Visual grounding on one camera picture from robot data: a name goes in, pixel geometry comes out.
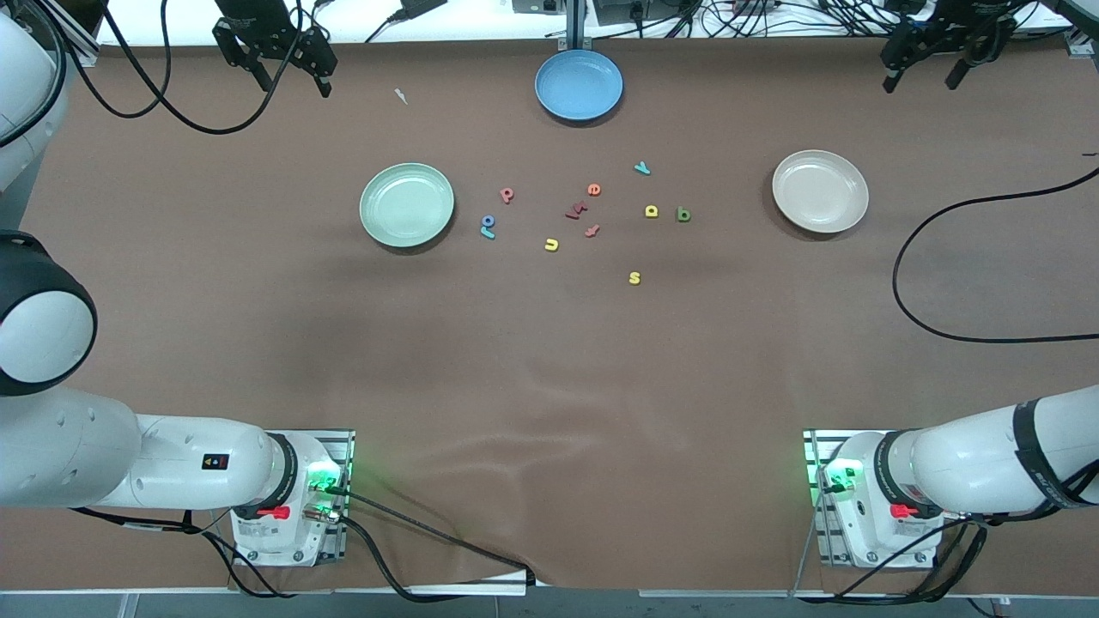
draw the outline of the mint green plate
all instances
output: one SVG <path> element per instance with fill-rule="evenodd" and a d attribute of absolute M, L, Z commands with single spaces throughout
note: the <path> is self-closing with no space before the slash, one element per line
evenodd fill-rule
<path fill-rule="evenodd" d="M 408 247 L 435 238 L 454 214 L 454 189 L 443 173 L 422 163 L 382 169 L 366 185 L 358 216 L 381 244 Z"/>

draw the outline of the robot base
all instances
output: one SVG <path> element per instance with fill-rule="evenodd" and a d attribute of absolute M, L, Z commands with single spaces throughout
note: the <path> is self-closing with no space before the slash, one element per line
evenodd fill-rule
<path fill-rule="evenodd" d="M 318 483 L 349 486 L 347 464 L 354 448 L 354 431 L 281 431 L 298 456 L 298 475 L 284 519 L 265 515 L 241 519 L 231 514 L 236 549 L 256 566 L 313 566 L 343 558 L 346 543 L 343 526 L 329 520 L 307 519 L 307 509 L 346 515 L 346 500 L 317 489 Z"/>
<path fill-rule="evenodd" d="M 820 472 L 820 486 L 842 485 L 845 490 L 826 494 L 825 504 L 835 507 L 854 566 L 873 569 L 912 541 L 943 525 L 943 517 L 896 518 L 889 500 L 874 474 L 874 453 L 882 433 L 866 431 L 847 439 L 835 457 Z M 929 537 L 886 569 L 930 569 L 942 533 Z"/>

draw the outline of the metal post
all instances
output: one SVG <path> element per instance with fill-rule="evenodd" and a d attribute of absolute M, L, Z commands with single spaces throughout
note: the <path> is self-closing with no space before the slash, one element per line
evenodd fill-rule
<path fill-rule="evenodd" d="M 557 40 L 557 49 L 590 49 L 591 37 L 584 35 L 587 0 L 565 0 L 565 37 Z"/>

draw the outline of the table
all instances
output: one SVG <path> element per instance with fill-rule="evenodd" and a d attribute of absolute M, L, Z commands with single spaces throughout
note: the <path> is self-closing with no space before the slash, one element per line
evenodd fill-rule
<path fill-rule="evenodd" d="M 1095 344 L 937 340 L 889 293 L 895 252 L 934 210 L 1091 168 L 1094 66 L 1023 46 L 951 92 L 953 59 L 935 58 L 887 96 L 879 45 L 608 43 L 625 98 L 588 128 L 539 108 L 551 43 L 338 47 L 331 99 L 290 73 L 226 137 L 162 111 L 118 121 L 76 88 L 24 219 L 99 307 L 69 385 L 143 413 L 354 428 L 356 489 L 552 585 L 788 589 L 810 516 L 804 428 L 925 426 L 1097 377 Z M 170 95 L 197 120 L 231 124 L 260 98 L 209 52 L 177 63 Z M 121 59 L 92 76 L 119 106 L 147 98 Z M 866 176 L 854 230 L 808 238 L 770 201 L 773 167 L 807 147 Z M 417 255 L 381 249 L 357 217 L 366 181 L 402 161 L 436 166 L 457 195 L 446 238 Z M 592 181 L 591 210 L 564 218 Z M 903 275 L 910 306 L 978 334 L 1095 330 L 1095 199 L 1086 185 L 929 229 Z M 502 572 L 356 517 L 407 583 Z M 957 592 L 1094 594 L 1096 517 L 996 530 Z M 201 541 L 67 511 L 0 511 L 0 554 L 18 564 L 5 589 L 226 581 Z M 802 587 L 850 576 L 811 561 Z M 277 583 L 381 585 L 355 543 Z"/>
<path fill-rule="evenodd" d="M 286 0 L 289 8 L 296 5 L 293 0 Z M 312 8 L 312 0 L 302 0 L 303 7 Z M 798 4 L 810 2 L 791 1 L 768 12 L 767 23 L 744 15 L 734 23 L 750 32 L 753 36 L 836 36 L 843 34 L 843 29 L 829 26 L 831 20 Z M 707 37 L 709 32 L 719 37 L 733 37 L 732 29 L 723 29 L 718 14 L 728 20 L 732 16 L 732 7 L 720 2 L 706 0 L 704 7 L 711 10 L 699 11 L 695 18 L 696 27 L 690 36 Z M 335 0 L 325 5 L 317 14 L 321 25 L 331 31 L 333 43 L 362 43 L 378 24 L 393 11 L 401 8 L 399 0 L 382 2 L 352 2 Z M 933 3 L 913 19 L 923 19 L 931 14 Z M 136 46 L 159 47 L 163 44 L 160 32 L 159 3 L 148 0 L 112 0 L 111 12 L 119 23 L 120 31 L 126 42 Z M 221 16 L 218 7 L 212 1 L 207 2 L 169 2 L 167 8 L 168 35 L 174 45 L 180 46 L 214 46 L 210 33 L 213 24 Z M 1035 2 L 1019 11 L 1022 18 L 1021 32 L 1042 32 L 1058 30 L 1072 25 L 1067 20 L 1054 13 L 1045 5 Z M 644 35 L 646 38 L 664 36 L 676 24 L 676 20 L 656 24 L 648 22 Z M 606 36 L 620 34 L 635 26 L 633 24 L 614 24 L 600 26 L 596 21 L 593 9 L 589 5 L 585 20 L 585 34 L 588 36 Z M 511 0 L 448 0 L 434 11 L 425 13 L 415 20 L 387 27 L 375 40 L 378 43 L 408 41 L 474 41 L 474 40 L 544 40 L 546 36 L 560 36 L 565 31 L 565 15 L 518 14 L 512 11 Z M 636 33 L 628 33 L 624 37 L 636 37 Z M 98 32 L 99 43 L 108 46 L 118 45 L 118 38 L 109 27 L 103 25 Z"/>

